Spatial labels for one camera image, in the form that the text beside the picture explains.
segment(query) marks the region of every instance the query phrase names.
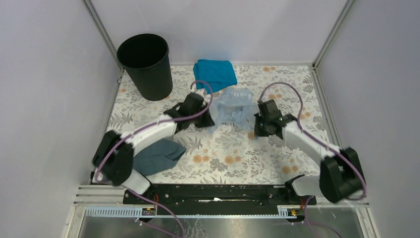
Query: cable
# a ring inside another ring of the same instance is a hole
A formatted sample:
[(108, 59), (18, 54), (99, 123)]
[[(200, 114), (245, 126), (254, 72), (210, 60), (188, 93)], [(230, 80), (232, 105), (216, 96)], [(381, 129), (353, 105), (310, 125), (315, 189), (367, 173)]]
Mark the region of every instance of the cable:
[(319, 223), (319, 222), (313, 222), (313, 221), (309, 221), (308, 220), (308, 216), (307, 216), (307, 214), (306, 214), (306, 209), (307, 209), (307, 207), (308, 207), (308, 204), (309, 204), (309, 201), (313, 198), (314, 196), (310, 196), (309, 198), (308, 198), (308, 200), (306, 201), (306, 203), (305, 203), (305, 209), (304, 209), (304, 215), (305, 215), (305, 221), (306, 221), (306, 223), (308, 224), (308, 226), (309, 226), (309, 228), (311, 229), (311, 231), (317, 236), (317, 237), (319, 237), (319, 235), (315, 232), (315, 230), (311, 227), (311, 224), (312, 225), (317, 225), (317, 226), (321, 226), (321, 227), (325, 227), (325, 228), (328, 228), (328, 229), (330, 229), (330, 230), (332, 230), (334, 233), (336, 233), (337, 235), (338, 235), (338, 237), (340, 237), (340, 238), (343, 238), (342, 236), (341, 236), (341, 234), (337, 231), (337, 230), (335, 230), (334, 228), (332, 228), (332, 227), (330, 227), (329, 225), (326, 225), (326, 224), (322, 224), (322, 223)]
[(294, 225), (303, 225), (303, 224), (311, 224), (311, 225), (316, 225), (316, 226), (320, 226), (320, 227), (330, 229), (331, 231), (336, 233), (339, 238), (343, 238), (341, 236), (341, 234), (336, 229), (334, 229), (333, 227), (331, 227), (329, 225), (325, 225), (325, 224), (322, 224), (322, 223), (319, 223), (319, 222), (302, 221), (302, 222), (293, 222), (292, 224), (291, 223), (280, 223), (279, 225), (281, 225), (281, 226), (294, 226)]
[(356, 174), (356, 176), (358, 177), (358, 179), (361, 181), (362, 183), (362, 188), (363, 188), (363, 194), (359, 197), (359, 198), (347, 198), (348, 200), (361, 200), (363, 198), (366, 197), (366, 192), (367, 192), (367, 188), (366, 188), (366, 182), (363, 179), (362, 175), (360, 174), (360, 172), (356, 169), (356, 167), (354, 167), (354, 165), (352, 165), (352, 163), (350, 163), (349, 160), (347, 160), (339, 151), (336, 151), (332, 148), (330, 148), (328, 145), (326, 145), (325, 143), (323, 143), (322, 141), (318, 140), (315, 136), (311, 135), (309, 132), (307, 132), (306, 130), (303, 129), (302, 125), (301, 125), (301, 115), (302, 115), (302, 110), (303, 110), (303, 100), (302, 100), (302, 96), (299, 94), (298, 90), (296, 90), (295, 87), (293, 87), (292, 85), (288, 84), (288, 83), (284, 83), (284, 82), (275, 82), (272, 83), (270, 85), (268, 85), (266, 88), (264, 88), (264, 90), (261, 93), (260, 98), (258, 99), (258, 101), (261, 101), (265, 91), (275, 85), (275, 84), (284, 84), (286, 86), (289, 86), (291, 89), (293, 89), (293, 91), (295, 91), (296, 95), (298, 95), (299, 101), (301, 103), (301, 108), (299, 109), (299, 113), (298, 113), (298, 127), (299, 129), (305, 134), (307, 135), (310, 139), (312, 139), (313, 141), (315, 141), (316, 143), (318, 143), (319, 145), (323, 146), (324, 148), (326, 148), (327, 150), (331, 151), (332, 153), (334, 153), (335, 155), (337, 155), (338, 157), (340, 157), (340, 159), (342, 159)]
[(311, 231), (317, 236), (317, 237), (319, 237), (319, 235), (315, 232), (315, 230), (311, 227), (311, 224), (310, 224), (310, 222), (309, 222), (309, 220), (308, 220), (308, 216), (307, 216), (307, 214), (306, 214), (306, 210), (307, 210), (307, 208), (308, 208), (308, 204), (309, 204), (309, 201), (313, 198), (314, 196), (310, 196), (307, 200), (306, 200), (306, 203), (305, 203), (305, 209), (303, 210), (303, 212), (304, 212), (304, 215), (305, 215), (305, 221), (308, 223), (308, 226), (309, 226), (309, 228), (311, 229)]
[[(159, 124), (160, 123), (165, 123), (165, 122), (177, 122), (177, 121), (183, 121), (183, 120), (191, 120), (191, 119), (194, 119), (194, 118), (197, 118), (197, 117), (199, 117), (199, 116), (201, 116), (203, 113), (205, 113), (208, 109), (209, 109), (209, 107), (210, 107), (210, 105), (211, 105), (211, 103), (213, 102), (213, 90), (211, 89), (211, 87), (210, 87), (210, 85), (207, 83), (207, 82), (205, 82), (205, 81), (202, 81), (202, 80), (196, 80), (196, 81), (194, 81), (192, 84), (191, 84), (191, 86), (190, 86), (190, 89), (192, 89), (193, 88), (193, 85), (194, 84), (196, 84), (196, 83), (203, 83), (203, 84), (205, 84), (206, 86), (207, 86), (207, 88), (209, 89), (209, 91), (210, 91), (210, 101), (209, 101), (209, 103), (206, 105), (206, 107), (203, 109), (203, 110), (201, 110), (200, 112), (198, 112), (198, 113), (196, 113), (196, 114), (193, 114), (193, 115), (190, 115), (190, 116), (187, 116), (187, 117), (181, 117), (181, 118), (173, 118), (173, 119), (165, 119), (165, 120), (162, 120), (162, 121), (159, 121)], [(143, 131), (143, 130), (145, 130), (145, 129), (148, 129), (148, 128), (150, 128), (150, 127), (152, 127), (152, 126), (154, 126), (154, 125), (157, 125), (158, 124), (158, 122), (157, 121), (154, 121), (154, 122), (152, 122), (152, 123), (150, 123), (150, 124), (148, 124), (148, 125), (145, 125), (145, 126), (143, 126), (143, 127), (141, 127), (141, 128), (139, 128), (139, 129), (137, 129), (137, 130), (135, 130), (132, 134), (129, 134), (128, 136), (126, 136), (126, 137), (124, 137), (124, 138), (122, 138), (121, 140), (119, 140), (109, 151), (108, 151), (108, 153), (105, 155), (105, 157), (104, 157), (104, 159), (102, 160), (102, 162), (99, 164), (99, 166), (98, 166), (98, 169), (96, 170), (96, 172), (95, 172), (95, 174), (94, 174), (94, 178), (95, 178), (95, 180), (98, 180), (98, 175), (99, 175), (99, 172), (102, 170), (102, 167), (104, 166), (104, 164), (105, 164), (105, 162), (110, 158), (110, 156), (113, 154), (113, 152), (115, 151), (115, 150), (117, 150), (117, 148), (122, 144), (122, 143), (124, 143), (124, 141), (126, 141), (126, 140), (128, 140), (129, 138), (131, 138), (133, 135), (136, 135), (137, 133), (139, 133), (139, 132), (141, 132), (141, 131)], [(157, 205), (157, 206), (159, 206), (159, 207), (161, 207), (161, 208), (163, 208), (163, 209), (165, 209), (166, 211), (168, 211), (175, 219), (176, 219), (176, 221), (178, 222), (178, 224), (180, 225), (180, 227), (181, 227), (181, 229), (182, 229), (182, 234), (183, 234), (183, 236), (182, 237), (185, 237), (185, 229), (184, 229), (184, 226), (182, 225), (182, 223), (181, 223), (181, 221), (178, 219), (178, 217), (171, 211), (171, 210), (169, 210), (169, 208), (167, 208), (167, 207), (165, 207), (165, 206), (163, 206), (162, 204), (160, 204), (160, 203), (157, 203), (157, 202), (154, 202), (154, 201), (151, 201), (151, 200), (149, 200), (149, 199), (147, 199), (147, 198), (145, 198), (145, 197), (143, 197), (143, 196), (141, 196), (140, 194), (138, 194), (138, 193), (136, 193), (135, 191), (133, 191), (133, 190), (131, 190), (131, 189), (128, 189), (130, 192), (132, 192), (135, 196), (137, 196), (137, 197), (139, 197), (139, 198), (141, 198), (141, 199), (143, 199), (143, 200), (145, 200), (146, 202), (149, 202), (149, 203), (152, 203), (152, 204), (155, 204), (155, 205)], [(168, 231), (166, 231), (166, 230), (164, 230), (164, 229), (162, 229), (162, 228), (159, 228), (159, 227), (156, 227), (156, 226), (154, 226), (154, 225), (151, 225), (151, 224), (147, 224), (147, 225), (149, 225), (150, 227), (153, 227), (153, 228), (156, 228), (157, 230), (159, 230), (159, 231), (162, 231), (162, 232), (165, 232), (165, 233), (167, 233), (167, 234), (169, 234), (169, 235), (171, 235), (171, 236), (174, 236), (174, 237), (177, 237), (177, 238), (179, 238), (179, 236), (177, 236), (177, 235), (174, 235), (174, 234), (172, 234), (172, 233), (170, 233), (170, 232), (168, 232)]]
[(301, 206), (299, 208), (299, 211), (301, 211), (305, 207), (305, 199), (301, 198)]
[(146, 201), (146, 202), (148, 202), (148, 203), (151, 203), (151, 204), (154, 204), (154, 205), (157, 205), (157, 206), (159, 206), (159, 207), (161, 207), (161, 208), (163, 208), (163, 209), (165, 209), (167, 212), (169, 212), (174, 218), (175, 218), (175, 220), (178, 222), (178, 224), (181, 226), (181, 230), (182, 230), (182, 234), (183, 234), (183, 236), (177, 236), (177, 235), (175, 235), (175, 234), (172, 234), (171, 232), (169, 232), (169, 231), (167, 231), (167, 230), (165, 230), (165, 229), (163, 229), (163, 228), (160, 228), (160, 227), (157, 227), (157, 226), (155, 226), (155, 225), (152, 225), (152, 224), (149, 224), (149, 223), (146, 223), (146, 222), (144, 222), (143, 224), (145, 224), (146, 226), (149, 226), (149, 227), (152, 227), (152, 228), (155, 228), (155, 229), (157, 229), (157, 230), (159, 230), (159, 231), (161, 231), (161, 232), (165, 232), (166, 234), (168, 234), (168, 235), (170, 235), (170, 236), (173, 236), (173, 237), (175, 237), (175, 238), (184, 238), (185, 237), (185, 228), (184, 228), (184, 226), (182, 225), (182, 223), (181, 223), (181, 221), (179, 220), (179, 218), (175, 215), (175, 213), (173, 213), (169, 208), (167, 208), (166, 206), (164, 206), (164, 205), (162, 205), (162, 204), (160, 204), (160, 203), (158, 203), (158, 202), (155, 202), (155, 201), (152, 201), (152, 200), (150, 200), (150, 199), (147, 199), (147, 198), (145, 198), (145, 197), (143, 197), (142, 195), (140, 195), (140, 194), (138, 194), (138, 193), (136, 193), (135, 191), (133, 191), (133, 190), (131, 190), (131, 189), (127, 189), (128, 191), (130, 191), (130, 192), (132, 192), (136, 197), (138, 197), (138, 198), (140, 198), (140, 199), (142, 199), (142, 200), (144, 200), (144, 201)]

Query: teal towel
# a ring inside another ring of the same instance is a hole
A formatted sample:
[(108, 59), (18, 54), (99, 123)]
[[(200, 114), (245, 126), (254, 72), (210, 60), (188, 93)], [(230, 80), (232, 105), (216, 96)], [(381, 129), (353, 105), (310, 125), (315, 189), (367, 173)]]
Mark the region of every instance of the teal towel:
[[(213, 92), (222, 90), (231, 85), (238, 83), (236, 80), (235, 71), (229, 61), (217, 61), (208, 59), (199, 59), (194, 65), (194, 76), (196, 80), (207, 82)], [(197, 89), (205, 88), (209, 90), (202, 83), (197, 83)]]
[(158, 140), (134, 156), (133, 169), (144, 176), (172, 169), (186, 150), (184, 146), (174, 141)]

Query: black trash bin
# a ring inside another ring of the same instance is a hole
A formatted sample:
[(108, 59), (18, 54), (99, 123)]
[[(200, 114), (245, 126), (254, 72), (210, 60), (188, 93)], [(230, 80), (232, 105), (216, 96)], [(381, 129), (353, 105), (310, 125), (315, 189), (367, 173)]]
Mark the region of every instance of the black trash bin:
[(147, 100), (159, 101), (172, 91), (169, 46), (155, 34), (140, 34), (124, 41), (117, 58)]

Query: plastic bag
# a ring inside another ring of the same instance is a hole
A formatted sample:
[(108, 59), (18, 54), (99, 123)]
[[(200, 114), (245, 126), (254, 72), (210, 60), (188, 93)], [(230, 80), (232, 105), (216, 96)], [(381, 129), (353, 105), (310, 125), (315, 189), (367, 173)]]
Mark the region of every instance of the plastic bag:
[(214, 132), (221, 124), (234, 124), (239, 129), (253, 129), (255, 113), (258, 107), (253, 102), (254, 94), (247, 88), (226, 88), (226, 90), (210, 105), (210, 115), (214, 121)]

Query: floral mat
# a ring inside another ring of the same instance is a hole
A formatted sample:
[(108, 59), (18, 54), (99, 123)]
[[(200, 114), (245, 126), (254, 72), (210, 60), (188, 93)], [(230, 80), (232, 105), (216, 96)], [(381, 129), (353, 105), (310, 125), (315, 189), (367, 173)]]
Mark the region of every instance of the floral mat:
[[(292, 84), (304, 101), (302, 124), (314, 135), (328, 140), (325, 122), (307, 66), (234, 66), (238, 84), (248, 88), (256, 102), (265, 86), (276, 81)], [(133, 130), (154, 121), (163, 111), (182, 102), (194, 81), (192, 66), (172, 66), (173, 90), (164, 100), (144, 99), (127, 73), (124, 74), (111, 114), (108, 129)], [(216, 92), (217, 98), (222, 92)], [(286, 86), (267, 90), (265, 99), (275, 99), (283, 114), (297, 116), (299, 100)], [(170, 170), (148, 176), (155, 183), (230, 183), (283, 184), (299, 175), (317, 175), (319, 168), (296, 146), (278, 137), (255, 138), (253, 131), (221, 125), (210, 134), (207, 128), (193, 125), (169, 139), (187, 148), (178, 164)]]

